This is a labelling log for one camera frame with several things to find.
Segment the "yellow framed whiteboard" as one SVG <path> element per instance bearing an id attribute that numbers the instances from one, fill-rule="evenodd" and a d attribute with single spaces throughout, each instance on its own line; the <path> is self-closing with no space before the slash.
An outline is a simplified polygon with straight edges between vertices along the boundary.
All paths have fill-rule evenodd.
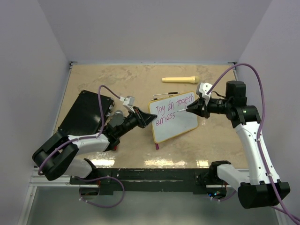
<path id="1" fill-rule="evenodd" d="M 196 115 L 186 111 L 178 112 L 194 101 L 195 93 L 191 91 L 149 103 L 149 112 L 157 115 L 151 123 L 154 143 L 159 144 L 198 127 Z"/>

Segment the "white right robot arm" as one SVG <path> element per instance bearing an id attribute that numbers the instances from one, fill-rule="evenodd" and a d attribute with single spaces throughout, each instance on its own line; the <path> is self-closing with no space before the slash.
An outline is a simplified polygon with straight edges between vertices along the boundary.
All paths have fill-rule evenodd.
<path id="1" fill-rule="evenodd" d="M 209 83 L 197 86 L 199 98 L 187 107 L 187 112 L 203 118 L 223 114 L 231 121 L 245 150 L 249 175 L 242 174 L 229 161 L 212 162 L 199 181 L 229 184 L 238 194 L 243 208 L 277 206 L 290 193 L 288 182 L 282 182 L 274 169 L 260 129 L 262 120 L 257 108 L 247 105 L 246 85 L 240 81 L 226 83 L 225 98 L 211 98 Z"/>

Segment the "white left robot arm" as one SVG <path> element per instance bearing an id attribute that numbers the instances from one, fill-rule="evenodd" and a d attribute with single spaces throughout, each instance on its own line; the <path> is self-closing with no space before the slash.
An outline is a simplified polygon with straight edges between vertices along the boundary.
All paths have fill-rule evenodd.
<path id="1" fill-rule="evenodd" d="M 135 127 L 145 128 L 157 115 L 141 111 L 134 107 L 128 116 L 121 111 L 115 112 L 102 132 L 74 136 L 56 132 L 32 156 L 38 167 L 38 174 L 49 181 L 62 175 L 74 176 L 87 184 L 97 179 L 95 165 L 88 159 L 77 158 L 80 154 L 114 150 L 120 138 Z"/>

